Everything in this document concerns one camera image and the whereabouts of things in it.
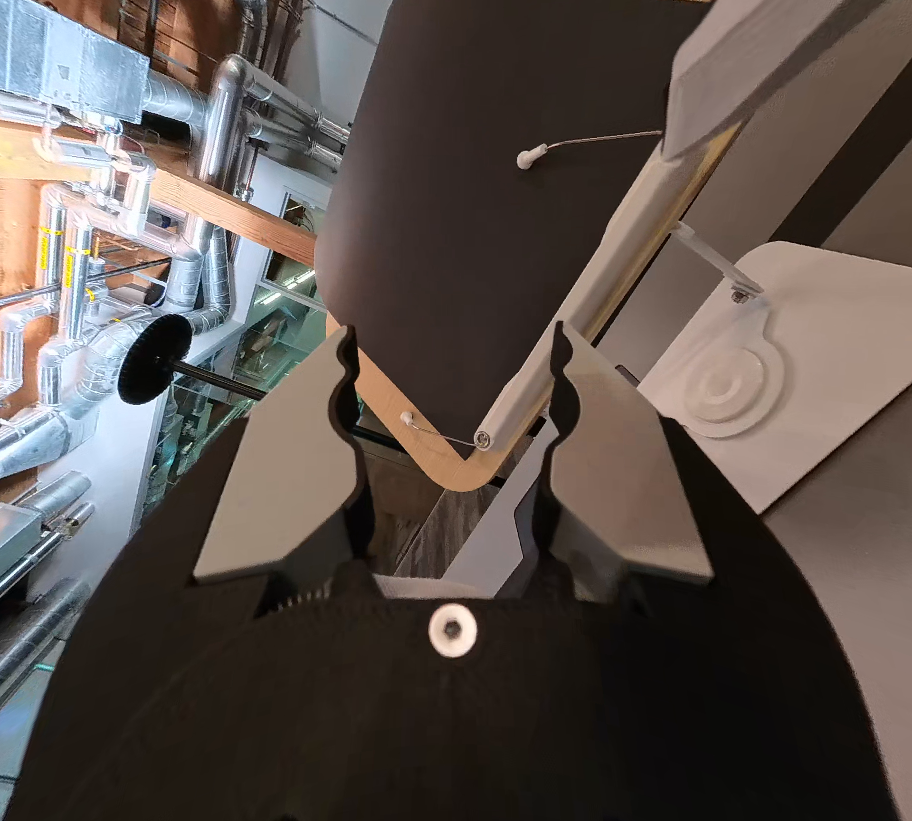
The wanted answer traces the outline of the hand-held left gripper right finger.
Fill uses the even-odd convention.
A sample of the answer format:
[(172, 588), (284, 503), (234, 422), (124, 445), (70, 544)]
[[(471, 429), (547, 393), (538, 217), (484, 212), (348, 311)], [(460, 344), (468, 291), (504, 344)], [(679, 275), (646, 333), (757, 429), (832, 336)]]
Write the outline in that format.
[(534, 539), (607, 603), (632, 575), (704, 587), (713, 566), (655, 408), (571, 325), (557, 321), (548, 445)]

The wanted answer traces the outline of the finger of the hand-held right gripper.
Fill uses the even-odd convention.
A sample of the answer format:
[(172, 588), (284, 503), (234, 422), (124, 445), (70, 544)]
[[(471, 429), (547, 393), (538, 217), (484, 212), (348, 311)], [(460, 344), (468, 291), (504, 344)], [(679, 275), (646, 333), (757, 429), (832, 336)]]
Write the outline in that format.
[(886, 0), (715, 0), (674, 57), (662, 158), (756, 112)]

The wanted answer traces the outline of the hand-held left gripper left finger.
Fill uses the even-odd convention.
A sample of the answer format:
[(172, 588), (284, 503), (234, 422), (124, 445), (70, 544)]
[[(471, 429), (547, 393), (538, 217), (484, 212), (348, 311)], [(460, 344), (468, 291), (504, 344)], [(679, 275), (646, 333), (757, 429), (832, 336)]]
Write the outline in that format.
[(374, 528), (359, 418), (359, 348), (337, 328), (248, 414), (193, 578), (324, 585)]

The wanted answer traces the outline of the black pole stand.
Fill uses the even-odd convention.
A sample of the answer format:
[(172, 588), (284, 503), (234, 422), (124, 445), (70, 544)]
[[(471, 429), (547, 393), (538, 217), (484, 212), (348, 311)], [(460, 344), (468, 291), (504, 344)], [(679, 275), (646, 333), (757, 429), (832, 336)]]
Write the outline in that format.
[(131, 345), (122, 362), (117, 393), (128, 405), (146, 404), (183, 375), (245, 399), (261, 401), (267, 393), (212, 371), (192, 366), (185, 357), (193, 339), (190, 321), (180, 314), (155, 318)]

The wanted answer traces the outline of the wooden ceiling beam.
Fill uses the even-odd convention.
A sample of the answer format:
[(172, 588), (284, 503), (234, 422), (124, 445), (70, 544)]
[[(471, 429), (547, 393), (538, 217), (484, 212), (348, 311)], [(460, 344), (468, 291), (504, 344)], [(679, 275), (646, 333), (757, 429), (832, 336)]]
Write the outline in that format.
[[(36, 144), (40, 135), (38, 127), (5, 120), (1, 122), (3, 179), (88, 181), (88, 170), (41, 158)], [(147, 151), (158, 169), (152, 183), (154, 202), (197, 214), (257, 245), (301, 264), (313, 265), (316, 243), (313, 233), (191, 177), (187, 155), (178, 153), (174, 147), (151, 144)]]

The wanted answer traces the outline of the silver ceiling pipe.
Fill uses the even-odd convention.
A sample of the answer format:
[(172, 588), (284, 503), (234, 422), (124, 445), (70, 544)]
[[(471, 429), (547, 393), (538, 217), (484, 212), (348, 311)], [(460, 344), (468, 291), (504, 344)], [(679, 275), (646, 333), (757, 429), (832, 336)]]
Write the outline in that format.
[(343, 155), (331, 150), (306, 132), (297, 132), (274, 121), (266, 120), (250, 109), (244, 109), (243, 117), (243, 130), (248, 140), (297, 153), (314, 160), (332, 172), (339, 171)]
[(314, 131), (340, 143), (348, 144), (350, 129), (328, 119), (302, 97), (268, 76), (250, 76), (245, 92), (255, 100), (276, 108), (311, 127)]

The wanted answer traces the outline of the slim silver spiral duct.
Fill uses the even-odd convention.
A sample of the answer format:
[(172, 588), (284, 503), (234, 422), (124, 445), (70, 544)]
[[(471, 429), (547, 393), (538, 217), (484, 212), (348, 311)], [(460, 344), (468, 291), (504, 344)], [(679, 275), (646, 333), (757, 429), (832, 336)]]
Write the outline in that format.
[(1, 597), (5, 598), (95, 511), (83, 501), (91, 488), (84, 473), (69, 471), (15, 504), (1, 505)]

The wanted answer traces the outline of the large silver spiral duct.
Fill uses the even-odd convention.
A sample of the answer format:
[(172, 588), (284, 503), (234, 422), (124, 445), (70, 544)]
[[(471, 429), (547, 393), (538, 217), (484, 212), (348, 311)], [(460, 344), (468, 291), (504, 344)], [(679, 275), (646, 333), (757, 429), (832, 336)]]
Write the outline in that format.
[(62, 578), (2, 630), (2, 690), (37, 662), (58, 633), (74, 620), (90, 593), (91, 587), (84, 580)]

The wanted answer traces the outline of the rectangular silver duct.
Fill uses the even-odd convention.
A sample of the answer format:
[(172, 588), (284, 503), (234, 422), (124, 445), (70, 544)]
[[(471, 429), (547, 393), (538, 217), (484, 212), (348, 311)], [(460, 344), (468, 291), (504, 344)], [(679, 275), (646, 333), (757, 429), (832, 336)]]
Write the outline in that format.
[(149, 64), (138, 51), (33, 0), (1, 0), (3, 92), (139, 123)]

